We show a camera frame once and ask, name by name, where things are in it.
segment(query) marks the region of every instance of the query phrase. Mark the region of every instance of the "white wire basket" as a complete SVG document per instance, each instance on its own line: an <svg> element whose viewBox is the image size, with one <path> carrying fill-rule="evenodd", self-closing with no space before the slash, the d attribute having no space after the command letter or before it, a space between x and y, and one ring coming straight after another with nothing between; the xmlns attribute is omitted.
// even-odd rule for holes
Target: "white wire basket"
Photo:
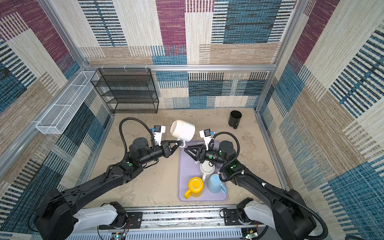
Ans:
<svg viewBox="0 0 384 240"><path fill-rule="evenodd" d="M94 78L93 81L98 80L98 75L94 73L93 71L83 71L70 84L36 125L42 134L62 134L64 132L93 88L91 78Z"/></svg>

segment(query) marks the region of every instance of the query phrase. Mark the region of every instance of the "black wire shelf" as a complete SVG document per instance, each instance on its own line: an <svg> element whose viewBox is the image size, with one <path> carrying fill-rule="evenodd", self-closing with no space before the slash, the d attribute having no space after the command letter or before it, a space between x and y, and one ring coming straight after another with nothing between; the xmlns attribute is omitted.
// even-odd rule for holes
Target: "black wire shelf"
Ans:
<svg viewBox="0 0 384 240"><path fill-rule="evenodd" d="M157 113L159 98L149 69L99 68L95 74L99 80L91 82L112 113Z"/></svg>

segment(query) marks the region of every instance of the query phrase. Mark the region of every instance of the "woven carpet wall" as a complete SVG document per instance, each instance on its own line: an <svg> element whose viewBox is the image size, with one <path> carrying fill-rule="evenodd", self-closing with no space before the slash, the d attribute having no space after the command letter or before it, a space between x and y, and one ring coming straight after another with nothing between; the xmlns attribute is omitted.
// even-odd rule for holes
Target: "woven carpet wall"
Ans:
<svg viewBox="0 0 384 240"><path fill-rule="evenodd" d="M296 0L52 0L90 64L270 64Z"/></svg>
<svg viewBox="0 0 384 240"><path fill-rule="evenodd" d="M254 108L268 72L152 72L160 109Z"/></svg>
<svg viewBox="0 0 384 240"><path fill-rule="evenodd" d="M310 0L260 111L328 239L384 239L383 21L382 0Z"/></svg>
<svg viewBox="0 0 384 240"><path fill-rule="evenodd" d="M0 155L79 69L37 0L0 0Z"/></svg>
<svg viewBox="0 0 384 240"><path fill-rule="evenodd" d="M27 220L40 197L53 188L63 191L81 183L109 118L93 89L62 135L35 137L0 180L1 239L36 239Z"/></svg>

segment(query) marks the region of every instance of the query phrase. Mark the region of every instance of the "metal rail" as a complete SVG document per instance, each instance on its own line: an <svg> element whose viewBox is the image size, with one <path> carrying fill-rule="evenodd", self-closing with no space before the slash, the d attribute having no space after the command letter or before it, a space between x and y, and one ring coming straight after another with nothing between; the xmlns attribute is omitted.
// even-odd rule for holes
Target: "metal rail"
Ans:
<svg viewBox="0 0 384 240"><path fill-rule="evenodd" d="M83 177L83 180L81 181L81 184L87 182L90 179L91 174L93 172L93 168L95 167L97 159L100 156L101 150L102 150L102 148L104 146L105 140L107 139L108 133L111 130L112 123L113 123L114 120L115 120L115 116L114 115L109 118L107 126L105 127L105 130L104 130L104 133L101 136L99 145L96 148L96 152L93 154L93 157L91 159L91 162L89 163L89 166L87 168L87 171L85 172L85 175Z"/></svg>
<svg viewBox="0 0 384 240"><path fill-rule="evenodd" d="M75 45L72 38L68 35L67 30L65 29L63 23L61 22L61 19L58 17L56 10L51 3L50 0L37 0L43 10L45 11L45 14L47 14L48 18L51 20L52 25L55 27L56 31L59 33L60 38L63 40L64 44L67 46L69 52L72 54L73 58L77 62L77 64L80 66L80 68L83 68L85 66L84 62L85 59L83 57L83 54L80 52L79 48Z"/></svg>
<svg viewBox="0 0 384 240"><path fill-rule="evenodd" d="M275 64L248 65L91 65L85 66L86 71L99 68L149 68L152 71L274 71Z"/></svg>
<svg viewBox="0 0 384 240"><path fill-rule="evenodd" d="M272 143L271 143L271 139L269 139L268 132L267 132L267 130L263 124L263 120L262 120L262 118L258 112L255 112L255 117L256 117L257 123L259 124L260 130L262 132L264 142L265 142L265 145L268 149L269 155L271 156L272 163L275 166L275 170L277 173L277 177L279 178L281 187L283 189L289 191L290 187L288 186L288 182L286 180L287 176L284 174L283 169L281 168L281 165L277 159L275 150L274 150Z"/></svg>
<svg viewBox="0 0 384 240"><path fill-rule="evenodd" d="M25 130L14 140L11 146L0 156L0 178L4 176L7 170L13 165L20 154L28 147L31 141L35 138L39 130L36 125L43 118L43 116L49 111L54 103L62 96L62 94L69 88L71 83L81 73L81 70L77 71L69 81L62 87L60 91L51 99L51 101L45 106L45 108L35 117L35 119L29 123Z"/></svg>

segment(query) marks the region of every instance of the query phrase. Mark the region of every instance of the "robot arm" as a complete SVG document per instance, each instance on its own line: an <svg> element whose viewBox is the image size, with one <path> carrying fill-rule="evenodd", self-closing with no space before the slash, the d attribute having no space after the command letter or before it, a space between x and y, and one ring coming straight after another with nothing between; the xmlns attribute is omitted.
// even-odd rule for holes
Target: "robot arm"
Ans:
<svg viewBox="0 0 384 240"><path fill-rule="evenodd" d="M127 151L121 130L122 123L126 120L139 121L147 128L151 134L151 147L148 146L147 139L139 137L129 146L129 152ZM125 210L117 202L100 208L86 209L81 212L79 210L109 190L130 182L144 168L156 164L160 157L169 157L182 144L182 141L161 141L159 144L154 144L153 132L138 119L127 118L121 121L120 134L126 150L123 159L108 166L104 174L77 187L62 192L57 189L49 191L44 196L33 220L41 237L44 240L64 240L74 230L82 230L95 225L107 225L119 219L123 219L124 222L125 216L117 218L117 215L122 212L125 215ZM147 163L152 161L155 161L155 163L146 166Z"/></svg>
<svg viewBox="0 0 384 240"><path fill-rule="evenodd" d="M211 131L206 129L204 132L208 134ZM245 199L238 205L237 213L242 215L240 218L245 222L265 220L262 222L276 229L283 240L324 239L328 234L326 224L316 212L306 206L297 191L293 189L285 191L257 177L237 160L238 153L233 149L231 142L222 141L218 149L213 148L214 138L222 133L229 134L235 139L239 151L236 137L227 132L214 134L210 137L209 144L188 146L184 151L196 162L210 161L224 164L219 171L222 182L231 181L235 185L245 188L265 203L264 206L259 206L252 199ZM308 236L316 227L313 216L323 227L323 233L319 236Z"/></svg>

